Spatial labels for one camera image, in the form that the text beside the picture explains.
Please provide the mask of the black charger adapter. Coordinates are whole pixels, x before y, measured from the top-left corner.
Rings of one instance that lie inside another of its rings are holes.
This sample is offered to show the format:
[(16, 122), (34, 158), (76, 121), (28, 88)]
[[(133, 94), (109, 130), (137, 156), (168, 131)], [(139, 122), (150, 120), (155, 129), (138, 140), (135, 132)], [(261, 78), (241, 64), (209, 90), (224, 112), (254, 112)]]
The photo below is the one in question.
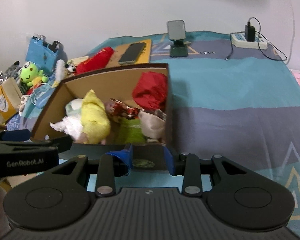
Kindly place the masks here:
[(245, 40), (247, 42), (255, 42), (255, 27), (248, 21), (245, 25)]

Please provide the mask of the small yellow cardboard box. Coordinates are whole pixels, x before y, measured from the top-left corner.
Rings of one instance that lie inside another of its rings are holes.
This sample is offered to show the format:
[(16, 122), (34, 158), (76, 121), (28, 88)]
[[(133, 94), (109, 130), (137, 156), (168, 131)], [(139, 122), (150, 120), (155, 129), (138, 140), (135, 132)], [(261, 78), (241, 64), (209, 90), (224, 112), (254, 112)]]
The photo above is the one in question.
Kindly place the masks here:
[(19, 111), (22, 93), (14, 78), (0, 85), (0, 124), (4, 125)]

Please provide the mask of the red cloth bundle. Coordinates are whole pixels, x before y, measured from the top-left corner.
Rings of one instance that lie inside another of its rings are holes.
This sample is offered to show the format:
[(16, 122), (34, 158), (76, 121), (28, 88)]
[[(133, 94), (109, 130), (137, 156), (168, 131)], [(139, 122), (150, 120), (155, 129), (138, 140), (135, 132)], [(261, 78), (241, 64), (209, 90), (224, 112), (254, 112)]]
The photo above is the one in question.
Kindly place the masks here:
[(167, 76), (156, 72), (143, 72), (132, 92), (132, 98), (144, 110), (165, 111), (168, 93)]

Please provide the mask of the yellow book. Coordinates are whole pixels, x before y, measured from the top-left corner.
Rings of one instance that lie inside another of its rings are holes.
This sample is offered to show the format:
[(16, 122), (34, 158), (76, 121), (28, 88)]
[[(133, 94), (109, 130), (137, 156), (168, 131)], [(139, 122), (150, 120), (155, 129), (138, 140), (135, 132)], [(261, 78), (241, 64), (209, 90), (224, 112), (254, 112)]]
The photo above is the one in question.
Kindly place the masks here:
[(150, 62), (151, 39), (119, 45), (114, 49), (106, 68)]

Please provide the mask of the small white dog plush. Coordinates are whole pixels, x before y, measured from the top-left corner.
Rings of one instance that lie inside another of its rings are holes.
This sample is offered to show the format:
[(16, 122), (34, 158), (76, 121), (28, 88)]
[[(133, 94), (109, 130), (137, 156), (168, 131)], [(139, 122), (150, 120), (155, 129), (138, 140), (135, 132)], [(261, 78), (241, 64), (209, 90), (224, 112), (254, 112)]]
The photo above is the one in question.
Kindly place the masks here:
[(76, 65), (73, 64), (71, 61), (66, 63), (61, 59), (58, 60), (56, 62), (56, 67), (54, 72), (55, 80), (52, 84), (52, 87), (57, 87), (62, 80), (74, 76), (75, 72), (76, 72)]

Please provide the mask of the grey camouflage cloth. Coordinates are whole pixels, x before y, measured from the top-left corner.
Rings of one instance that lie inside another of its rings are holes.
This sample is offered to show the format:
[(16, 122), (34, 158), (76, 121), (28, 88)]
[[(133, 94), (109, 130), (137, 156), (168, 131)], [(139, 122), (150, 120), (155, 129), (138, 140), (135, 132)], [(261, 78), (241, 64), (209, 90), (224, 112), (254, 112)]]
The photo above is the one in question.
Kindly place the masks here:
[(138, 114), (141, 132), (147, 142), (160, 142), (165, 136), (166, 114), (160, 110), (141, 110)]

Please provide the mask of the white fluffy towel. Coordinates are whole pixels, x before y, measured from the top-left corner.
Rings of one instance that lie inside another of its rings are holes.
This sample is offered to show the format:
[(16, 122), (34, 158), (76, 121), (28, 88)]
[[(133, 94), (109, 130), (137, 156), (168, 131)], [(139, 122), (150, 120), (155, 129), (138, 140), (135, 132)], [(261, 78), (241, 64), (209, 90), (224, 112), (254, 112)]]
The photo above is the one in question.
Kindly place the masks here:
[(79, 114), (65, 116), (62, 121), (50, 123), (50, 127), (55, 131), (64, 132), (72, 137), (74, 141), (79, 139), (83, 128)]

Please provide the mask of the yellow towel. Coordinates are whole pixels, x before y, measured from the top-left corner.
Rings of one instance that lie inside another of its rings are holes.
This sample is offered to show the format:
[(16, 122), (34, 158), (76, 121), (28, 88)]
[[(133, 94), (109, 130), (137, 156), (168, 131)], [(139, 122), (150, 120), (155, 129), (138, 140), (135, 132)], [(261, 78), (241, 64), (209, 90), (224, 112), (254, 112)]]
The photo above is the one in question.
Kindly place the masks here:
[(110, 121), (104, 103), (91, 89), (83, 98), (81, 108), (82, 132), (98, 140), (106, 139), (110, 134)]

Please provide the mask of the mint green white hat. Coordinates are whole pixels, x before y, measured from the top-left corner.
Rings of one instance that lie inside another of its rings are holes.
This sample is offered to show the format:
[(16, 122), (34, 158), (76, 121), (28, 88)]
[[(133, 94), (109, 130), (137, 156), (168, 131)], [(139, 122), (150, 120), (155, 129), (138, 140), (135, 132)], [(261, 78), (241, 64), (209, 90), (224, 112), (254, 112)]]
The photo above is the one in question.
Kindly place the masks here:
[(66, 116), (76, 115), (81, 113), (83, 99), (71, 100), (65, 106)]

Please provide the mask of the thin yellow booklet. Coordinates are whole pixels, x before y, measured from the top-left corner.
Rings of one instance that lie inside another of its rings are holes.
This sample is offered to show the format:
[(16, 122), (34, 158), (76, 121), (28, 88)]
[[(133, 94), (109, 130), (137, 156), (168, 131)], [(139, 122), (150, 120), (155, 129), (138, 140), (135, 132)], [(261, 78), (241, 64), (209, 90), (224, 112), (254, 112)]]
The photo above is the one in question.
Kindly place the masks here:
[(80, 63), (86, 61), (87, 59), (89, 59), (89, 56), (82, 56), (82, 57), (77, 57), (74, 59), (69, 59), (66, 63), (67, 64), (73, 64), (73, 65), (79, 65)]

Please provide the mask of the red long plush pillow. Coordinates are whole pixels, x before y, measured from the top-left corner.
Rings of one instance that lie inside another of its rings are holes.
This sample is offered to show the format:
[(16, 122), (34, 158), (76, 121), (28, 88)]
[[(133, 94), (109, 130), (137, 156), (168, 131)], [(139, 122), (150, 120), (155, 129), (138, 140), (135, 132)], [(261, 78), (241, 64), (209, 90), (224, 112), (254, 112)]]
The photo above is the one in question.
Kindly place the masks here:
[(111, 47), (102, 48), (96, 55), (81, 62), (76, 68), (76, 75), (103, 69), (114, 53)]

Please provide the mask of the brown cardboard box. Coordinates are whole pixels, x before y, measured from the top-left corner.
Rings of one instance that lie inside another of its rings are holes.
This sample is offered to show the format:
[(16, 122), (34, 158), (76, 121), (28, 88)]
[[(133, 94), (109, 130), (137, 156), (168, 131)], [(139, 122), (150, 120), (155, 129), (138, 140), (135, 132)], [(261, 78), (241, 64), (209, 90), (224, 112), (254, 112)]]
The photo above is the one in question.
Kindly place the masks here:
[[(93, 90), (96, 96), (107, 105), (112, 99), (119, 100), (129, 107), (141, 107), (133, 100), (132, 92), (143, 73), (155, 72), (164, 74), (169, 82), (169, 68), (167, 63), (144, 63), (130, 66), (119, 66), (104, 68), (93, 72), (73, 76), (62, 80), (56, 87), (32, 129), (32, 139), (43, 140), (45, 138), (55, 139), (65, 135), (64, 132), (54, 130), (50, 123), (56, 123), (65, 117), (65, 106), (71, 100), (83, 99), (84, 96)], [(172, 99), (168, 87), (168, 95), (165, 110), (168, 117), (168, 128), (165, 128), (164, 141), (171, 141), (171, 110)], [(70, 150), (61, 153), (61, 159), (70, 159), (83, 154), (88, 159), (98, 159), (102, 154), (109, 151), (119, 151), (123, 149), (123, 144), (115, 144), (119, 132), (119, 124), (111, 121), (111, 132), (105, 144), (77, 144), (73, 143)], [(144, 168), (148, 170), (166, 170), (164, 160), (164, 148), (160, 143), (133, 144), (133, 160), (147, 160), (154, 163), (153, 167)]]

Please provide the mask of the dark smartphone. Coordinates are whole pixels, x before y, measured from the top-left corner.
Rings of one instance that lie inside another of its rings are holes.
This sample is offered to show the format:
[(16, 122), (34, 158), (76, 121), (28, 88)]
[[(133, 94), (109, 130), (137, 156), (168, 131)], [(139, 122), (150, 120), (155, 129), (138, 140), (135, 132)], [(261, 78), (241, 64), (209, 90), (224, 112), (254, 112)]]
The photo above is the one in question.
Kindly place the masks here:
[(120, 57), (118, 63), (120, 65), (124, 64), (133, 64), (137, 61), (144, 48), (146, 47), (145, 42), (133, 43), (131, 44), (126, 51)]

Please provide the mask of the green cloth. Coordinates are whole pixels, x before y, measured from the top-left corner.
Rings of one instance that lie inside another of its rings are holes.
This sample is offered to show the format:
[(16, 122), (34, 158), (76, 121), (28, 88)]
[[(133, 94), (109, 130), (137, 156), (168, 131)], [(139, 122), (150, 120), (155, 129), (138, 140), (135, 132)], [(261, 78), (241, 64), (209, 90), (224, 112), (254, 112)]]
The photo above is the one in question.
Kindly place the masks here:
[(145, 144), (147, 142), (141, 130), (140, 119), (126, 119), (121, 120), (118, 135), (115, 139), (115, 144)]

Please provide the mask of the pink plush toy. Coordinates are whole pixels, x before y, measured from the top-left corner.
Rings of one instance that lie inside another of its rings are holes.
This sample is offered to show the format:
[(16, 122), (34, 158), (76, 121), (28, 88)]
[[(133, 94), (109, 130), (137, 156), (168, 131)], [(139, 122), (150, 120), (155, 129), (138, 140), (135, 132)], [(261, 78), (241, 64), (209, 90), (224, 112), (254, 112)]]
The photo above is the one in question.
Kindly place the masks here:
[(92, 144), (92, 145), (105, 145), (106, 139), (98, 140), (94, 137), (89, 137), (86, 133), (81, 133), (79, 138), (76, 140), (76, 143), (78, 144)]

